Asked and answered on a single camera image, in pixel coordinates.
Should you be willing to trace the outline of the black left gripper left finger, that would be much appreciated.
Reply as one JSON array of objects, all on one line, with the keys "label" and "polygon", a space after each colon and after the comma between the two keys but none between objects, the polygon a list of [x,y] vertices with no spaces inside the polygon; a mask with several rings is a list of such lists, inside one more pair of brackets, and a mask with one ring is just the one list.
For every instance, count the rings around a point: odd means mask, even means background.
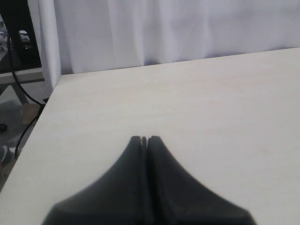
[{"label": "black left gripper left finger", "polygon": [[146,225],[146,138],[132,136],[118,160],[94,183],[55,204],[44,225]]}]

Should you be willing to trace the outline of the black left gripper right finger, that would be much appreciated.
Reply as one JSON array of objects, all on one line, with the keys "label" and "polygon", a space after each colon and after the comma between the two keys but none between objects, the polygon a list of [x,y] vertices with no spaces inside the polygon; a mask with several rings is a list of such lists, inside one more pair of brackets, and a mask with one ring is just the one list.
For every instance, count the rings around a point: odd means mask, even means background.
[{"label": "black left gripper right finger", "polygon": [[251,214],[189,174],[159,136],[147,147],[147,175],[157,225],[254,225]]}]

